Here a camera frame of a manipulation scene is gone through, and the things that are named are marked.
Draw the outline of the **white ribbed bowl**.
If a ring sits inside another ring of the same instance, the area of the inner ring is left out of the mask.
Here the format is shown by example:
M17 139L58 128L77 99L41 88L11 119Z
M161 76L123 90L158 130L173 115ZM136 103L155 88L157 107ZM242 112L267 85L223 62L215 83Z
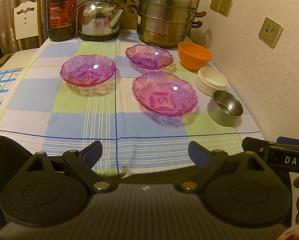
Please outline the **white ribbed bowl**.
M212 96L217 90L226 90L228 80L218 70L202 67L197 73L196 86L204 94Z

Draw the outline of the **pink glass plate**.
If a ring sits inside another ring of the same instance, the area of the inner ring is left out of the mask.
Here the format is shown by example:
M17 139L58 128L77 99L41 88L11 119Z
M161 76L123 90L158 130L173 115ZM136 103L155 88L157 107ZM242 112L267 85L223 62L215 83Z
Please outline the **pink glass plate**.
M196 91L188 81L172 73L146 72L132 82L136 101L146 110L163 116L182 116L198 104Z
M60 77L77 87L94 87L105 83L116 72L115 62L100 54L78 55L64 62Z
M126 57L136 66L147 70L158 70L171 65L173 56L167 50L148 44L137 44L125 50Z

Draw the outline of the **stainless steel bowl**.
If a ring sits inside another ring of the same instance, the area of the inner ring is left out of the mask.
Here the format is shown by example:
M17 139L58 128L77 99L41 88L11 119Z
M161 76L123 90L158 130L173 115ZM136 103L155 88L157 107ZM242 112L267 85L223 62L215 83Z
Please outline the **stainless steel bowl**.
M224 90L213 93L208 106L208 114L221 126L232 126L243 114L241 102L233 94Z

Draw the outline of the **checkered tablecloth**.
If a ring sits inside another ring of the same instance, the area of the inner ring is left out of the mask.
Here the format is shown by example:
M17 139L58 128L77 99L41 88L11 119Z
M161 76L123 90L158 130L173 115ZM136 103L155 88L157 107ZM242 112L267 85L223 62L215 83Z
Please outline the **checkered tablecloth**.
M131 30L105 42L45 41L2 101L0 135L32 153L44 151L50 156L99 140L103 155L94 170L122 177L192 165L188 156L192 140L235 154L241 152L245 137L262 138L247 109L233 126L215 123L207 112L210 98L200 91L196 108L187 115L169 117L144 109L132 93L132 82L143 70L125 56L126 48L139 42ZM81 54L111 58L115 75L93 88L66 83L59 74L62 64Z

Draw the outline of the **orange plastic bowl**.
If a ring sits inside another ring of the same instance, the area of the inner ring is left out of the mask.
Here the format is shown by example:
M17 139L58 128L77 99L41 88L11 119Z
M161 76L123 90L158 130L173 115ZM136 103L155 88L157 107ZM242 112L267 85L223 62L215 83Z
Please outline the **orange plastic bowl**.
M213 58L208 49L192 42L180 42L178 44L178 56L181 65L190 72L199 71Z

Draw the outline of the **stainless steel kettle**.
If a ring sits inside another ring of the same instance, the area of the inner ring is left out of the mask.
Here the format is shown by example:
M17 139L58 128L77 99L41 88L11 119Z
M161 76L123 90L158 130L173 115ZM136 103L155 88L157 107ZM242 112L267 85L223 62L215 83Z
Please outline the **stainless steel kettle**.
M77 6L77 33L85 41L107 41L117 38L119 21L126 0L87 0Z

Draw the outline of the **stainless steel steamer pot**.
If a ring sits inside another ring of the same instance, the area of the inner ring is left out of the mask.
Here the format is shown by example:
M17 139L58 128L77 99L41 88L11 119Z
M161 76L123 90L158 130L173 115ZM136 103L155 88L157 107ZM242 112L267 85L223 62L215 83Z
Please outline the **stainless steel steamer pot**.
M161 48L174 48L184 41L191 28L200 28L206 11L196 12L193 0L130 0L128 11L137 14L139 39Z

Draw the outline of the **white wooden chair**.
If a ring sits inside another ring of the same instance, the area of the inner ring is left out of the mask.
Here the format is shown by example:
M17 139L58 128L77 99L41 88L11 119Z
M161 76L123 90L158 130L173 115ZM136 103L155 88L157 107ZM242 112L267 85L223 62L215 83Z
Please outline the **white wooden chair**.
M25 38L37 36L39 46L43 44L40 7L40 1L27 1L11 10L12 28L17 51L20 50L18 41Z

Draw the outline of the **cooking oil bottle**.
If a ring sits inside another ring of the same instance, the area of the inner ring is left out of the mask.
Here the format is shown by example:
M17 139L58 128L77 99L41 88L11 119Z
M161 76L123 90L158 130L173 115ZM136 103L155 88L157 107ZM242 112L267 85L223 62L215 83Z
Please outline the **cooking oil bottle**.
M51 41L66 41L75 36L76 8L77 0L47 0L47 23Z

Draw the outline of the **single wall socket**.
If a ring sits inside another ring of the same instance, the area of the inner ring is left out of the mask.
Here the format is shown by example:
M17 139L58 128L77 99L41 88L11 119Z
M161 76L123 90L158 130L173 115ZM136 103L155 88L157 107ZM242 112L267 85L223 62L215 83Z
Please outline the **single wall socket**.
M272 49L275 48L282 34L283 26L266 17L259 32L259 38Z

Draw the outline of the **double wall socket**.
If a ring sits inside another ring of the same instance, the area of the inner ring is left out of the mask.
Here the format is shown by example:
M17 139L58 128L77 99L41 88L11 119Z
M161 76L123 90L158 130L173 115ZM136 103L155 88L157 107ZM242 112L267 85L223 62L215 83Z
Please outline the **double wall socket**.
M232 0L211 0L210 9L228 17L232 9Z

